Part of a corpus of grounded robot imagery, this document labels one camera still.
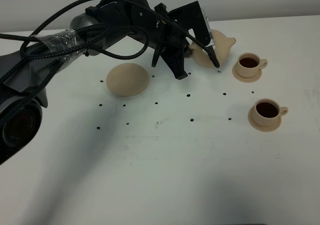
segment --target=cup handle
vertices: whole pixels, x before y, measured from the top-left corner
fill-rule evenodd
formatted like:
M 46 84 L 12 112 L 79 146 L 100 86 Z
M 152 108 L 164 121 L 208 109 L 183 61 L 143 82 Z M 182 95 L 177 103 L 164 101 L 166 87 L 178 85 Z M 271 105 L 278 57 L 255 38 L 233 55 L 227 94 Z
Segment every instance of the cup handle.
M 260 59 L 260 67 L 259 69 L 264 69 L 268 65 L 267 59 Z
M 279 109 L 279 116 L 282 117 L 288 113 L 288 108 L 286 106 L 282 106 Z

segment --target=beige cup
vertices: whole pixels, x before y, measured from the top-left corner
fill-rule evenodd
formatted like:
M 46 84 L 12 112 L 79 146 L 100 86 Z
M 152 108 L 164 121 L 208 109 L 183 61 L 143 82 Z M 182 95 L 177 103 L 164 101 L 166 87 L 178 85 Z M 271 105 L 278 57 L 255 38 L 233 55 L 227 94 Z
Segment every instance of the beige cup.
M 267 59 L 260 59 L 258 55 L 247 52 L 238 57 L 235 65 L 235 71 L 239 76 L 249 79 L 256 76 L 259 70 L 264 69 L 267 64 Z
M 277 129 L 280 126 L 280 118 L 287 113 L 287 107 L 280 107 L 276 101 L 263 98 L 258 100 L 251 109 L 251 118 L 260 127 Z

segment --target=coffee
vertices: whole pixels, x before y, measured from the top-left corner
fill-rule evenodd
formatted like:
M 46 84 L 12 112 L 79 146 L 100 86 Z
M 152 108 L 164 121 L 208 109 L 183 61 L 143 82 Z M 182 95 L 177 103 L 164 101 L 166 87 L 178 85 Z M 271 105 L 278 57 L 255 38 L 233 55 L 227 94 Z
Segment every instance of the coffee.
M 256 66 L 259 65 L 259 63 L 251 57 L 242 58 L 240 60 L 240 64 L 245 68 L 255 68 Z
M 256 106 L 257 112 L 265 118 L 274 118 L 278 115 L 278 109 L 269 102 L 261 102 Z

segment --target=black cable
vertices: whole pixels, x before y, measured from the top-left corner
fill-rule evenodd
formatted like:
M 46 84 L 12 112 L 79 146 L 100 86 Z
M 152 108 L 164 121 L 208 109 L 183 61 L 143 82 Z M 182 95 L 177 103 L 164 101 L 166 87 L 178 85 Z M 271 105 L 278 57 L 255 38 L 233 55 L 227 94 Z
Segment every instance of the black cable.
M 86 26 L 83 28 L 80 28 L 78 30 L 75 30 L 78 33 L 83 33 L 83 32 L 89 32 L 89 31 L 93 31 L 93 30 L 97 30 L 97 29 L 102 29 L 105 28 L 103 30 L 103 32 L 101 32 L 99 35 L 88 39 L 87 41 L 85 41 L 84 43 L 81 43 L 79 45 L 76 46 L 72 46 L 70 48 L 66 48 L 63 50 L 59 50 L 59 51 L 54 51 L 54 52 L 49 52 L 49 53 L 42 53 L 42 54 L 28 54 L 26 52 L 27 50 L 27 45 L 29 44 L 28 41 L 25 41 L 21 48 L 20 48 L 20 55 L 21 57 L 23 57 L 24 59 L 28 59 L 28 60 L 38 60 L 38 59 L 48 59 L 48 58 L 55 58 L 55 57 L 60 57 L 63 55 L 67 55 L 67 54 L 71 54 L 74 52 L 77 52 L 79 50 L 88 48 L 89 44 L 94 44 L 96 42 L 98 42 L 99 40 L 105 38 L 111 31 L 111 26 L 107 23 L 99 23 L 99 24 L 95 24 L 95 25 L 91 25 L 91 26 Z
M 11 35 L 11 34 L 3 34 L 3 33 L 0 33 L 0 39 L 24 41 L 24 42 L 39 42 L 39 39 L 36 37 L 17 36 L 17 35 Z
M 36 50 L 34 50 L 31 54 L 37 54 L 41 53 L 42 51 L 46 50 L 47 46 L 42 45 Z M 9 71 L 7 71 L 1 78 L 0 78 L 0 85 L 3 84 L 8 78 L 10 78 L 16 71 L 21 69 L 29 60 L 27 59 L 22 59 L 20 60 L 16 65 L 14 65 Z
M 34 30 L 34 32 L 30 35 L 30 37 L 32 35 L 37 35 L 39 32 L 41 32 L 47 25 L 49 25 L 52 21 L 54 21 L 56 18 L 58 18 L 59 16 L 61 16 L 62 14 L 64 14 L 65 12 L 67 12 L 68 10 L 89 2 L 89 1 L 93 1 L 93 0 L 78 0 L 75 1 L 71 4 L 69 4 L 68 6 L 64 7 L 63 9 L 59 10 L 58 12 L 56 12 L 54 15 L 52 15 L 51 17 L 49 17 L 45 22 L 43 22 L 36 30 Z M 176 22 L 171 21 L 169 18 L 157 13 L 156 11 L 150 9 L 149 7 L 145 7 L 144 5 L 137 3 L 135 1 L 132 0 L 110 0 L 110 1 L 123 1 L 126 2 L 128 4 L 137 6 L 145 11 L 148 11 L 149 13 L 153 14 L 156 18 L 158 18 L 160 21 L 164 22 L 167 25 L 170 25 L 171 27 L 175 27 L 176 29 L 178 29 L 180 32 L 182 32 L 186 37 L 188 37 L 189 39 L 191 39 L 194 43 L 196 43 L 199 47 L 201 47 L 204 51 L 206 51 L 208 54 L 214 54 L 214 51 L 212 52 L 211 50 L 209 50 L 204 44 L 202 44 L 198 39 L 196 39 L 195 37 L 191 36 L 189 34 L 189 32 L 185 29 L 183 29 L 182 27 L 180 27 Z M 20 47 L 20 54 L 21 56 L 24 58 L 22 59 L 19 63 L 17 63 L 12 69 L 10 69 L 4 76 L 2 76 L 0 78 L 0 84 L 2 84 L 6 79 L 8 79 L 12 74 L 14 74 L 16 71 L 18 71 L 20 68 L 22 68 L 23 65 L 25 65 L 28 60 L 34 60 L 34 59 L 44 59 L 44 58 L 53 58 L 53 57 L 57 57 L 57 56 L 62 56 L 62 55 L 66 55 L 69 53 L 73 53 L 76 51 L 79 51 L 81 49 L 84 48 L 88 48 L 89 46 L 92 46 L 92 43 L 95 43 L 101 39 L 104 38 L 104 36 L 106 36 L 108 33 L 110 32 L 110 29 L 105 29 L 100 35 L 97 35 L 96 37 L 89 39 L 88 41 L 71 47 L 71 48 L 67 48 L 61 51 L 57 51 L 57 52 L 51 52 L 51 53 L 47 53 L 47 54 L 41 54 L 41 55 L 36 55 L 36 52 L 32 52 L 31 54 L 27 54 L 27 46 L 30 42 L 34 42 L 32 39 L 33 38 L 25 38 L 25 37 L 16 37 L 16 40 L 19 39 L 24 39 L 23 44 Z M 119 56 L 113 53 L 109 53 L 109 52 L 102 52 L 104 54 L 108 54 L 108 55 L 112 55 L 112 56 Z M 5 116 L 3 116 L 0 119 L 0 126 L 2 124 L 4 124 L 5 122 L 7 122 L 12 116 L 14 116 L 16 114 L 16 112 L 18 110 L 20 110 L 22 107 L 24 107 L 25 105 L 27 105 L 42 89 L 44 89 L 46 87 L 46 85 L 49 83 L 49 81 L 53 78 L 53 76 L 56 74 L 56 72 L 61 68 L 63 64 L 59 63 L 58 65 L 56 65 L 51 72 L 49 73 L 49 75 L 43 80 L 43 82 L 32 92 L 30 93 L 28 96 L 26 96 L 25 98 L 23 98 L 19 103 L 17 103 Z
M 121 31 L 121 30 L 131 30 L 131 31 L 142 32 L 144 34 L 144 36 L 145 36 L 145 42 L 144 42 L 143 48 L 140 51 L 138 51 L 136 54 L 133 54 L 133 55 L 130 55 L 130 56 L 122 56 L 122 55 L 113 54 L 113 53 L 111 53 L 109 51 L 101 49 L 100 47 L 98 47 L 98 46 L 96 46 L 94 44 L 90 44 L 89 48 L 93 49 L 93 50 L 96 50 L 97 52 L 102 53 L 104 55 L 107 55 L 107 56 L 109 56 L 111 58 L 120 59 L 120 60 L 130 60 L 130 59 L 135 59 L 135 58 L 141 56 L 147 50 L 147 48 L 149 46 L 149 36 L 148 36 L 147 32 L 140 26 L 132 26 L 132 25 L 115 27 L 115 28 L 112 29 L 112 32 Z
M 42 91 L 50 82 L 50 80 L 54 77 L 54 75 L 58 72 L 58 70 L 62 67 L 62 63 L 58 60 L 53 61 L 50 63 L 49 66 L 53 66 L 50 73 L 45 77 L 45 79 L 41 82 L 41 84 L 34 89 L 28 96 L 21 99 L 8 113 L 6 113 L 1 119 L 0 119 L 0 128 L 7 122 L 9 119 L 11 119 L 21 108 L 26 106 L 29 102 L 31 102 L 32 99 L 34 99 L 37 94 Z
M 86 3 L 86 2 L 89 2 L 89 1 L 93 1 L 93 0 L 78 0 L 78 1 L 75 1 L 71 4 L 69 4 L 68 6 L 64 7 L 63 9 L 59 10 L 58 12 L 56 12 L 54 15 L 52 15 L 51 17 L 49 17 L 45 22 L 43 22 L 36 30 L 34 30 L 34 32 L 31 34 L 32 35 L 37 35 L 39 32 L 41 32 L 47 25 L 49 25 L 52 21 L 54 21 L 56 18 L 58 18 L 59 16 L 61 16 L 62 14 L 64 14 L 65 12 L 69 11 L 70 9 L 80 5 L 80 4 L 83 4 L 83 3 Z M 144 9 L 150 13 L 152 13 L 156 18 L 158 18 L 159 20 L 165 22 L 167 25 L 170 25 L 171 27 L 175 27 L 176 29 L 178 29 L 180 32 L 182 32 L 186 37 L 188 37 L 189 39 L 191 39 L 193 42 L 195 42 L 197 45 L 199 45 L 199 47 L 201 47 L 202 49 L 204 49 L 208 54 L 211 54 L 212 52 L 205 46 L 202 44 L 202 42 L 200 42 L 198 39 L 196 39 L 195 37 L 191 36 L 189 34 L 189 32 L 185 29 L 183 29 L 182 27 L 180 27 L 175 21 L 171 21 L 169 18 L 161 15 L 160 13 L 157 13 L 156 11 L 148 8 L 148 7 L 145 7 L 144 5 L 140 4 L 140 3 L 137 3 L 135 1 L 132 1 L 132 0 L 110 0 L 110 1 L 123 1 L 123 2 L 126 2 L 128 4 L 131 4 L 131 5 L 134 5 L 134 6 L 137 6 L 141 9 Z M 26 50 L 26 47 L 28 45 L 29 42 L 25 41 L 22 46 L 21 46 L 21 49 L 20 51 L 21 52 L 25 52 Z

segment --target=beige teapot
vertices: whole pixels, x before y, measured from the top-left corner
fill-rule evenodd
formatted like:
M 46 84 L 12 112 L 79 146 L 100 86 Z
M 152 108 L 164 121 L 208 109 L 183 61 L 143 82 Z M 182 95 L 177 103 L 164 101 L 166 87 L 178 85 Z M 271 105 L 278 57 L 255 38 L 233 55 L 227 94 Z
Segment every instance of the beige teapot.
M 215 41 L 215 55 L 220 67 L 222 67 L 226 63 L 230 49 L 236 43 L 236 39 L 234 37 L 226 37 L 222 32 L 217 30 L 211 30 L 211 32 Z M 192 50 L 192 57 L 197 64 L 206 68 L 214 67 L 209 56 L 202 51 L 201 47 L 192 42 L 189 48 Z

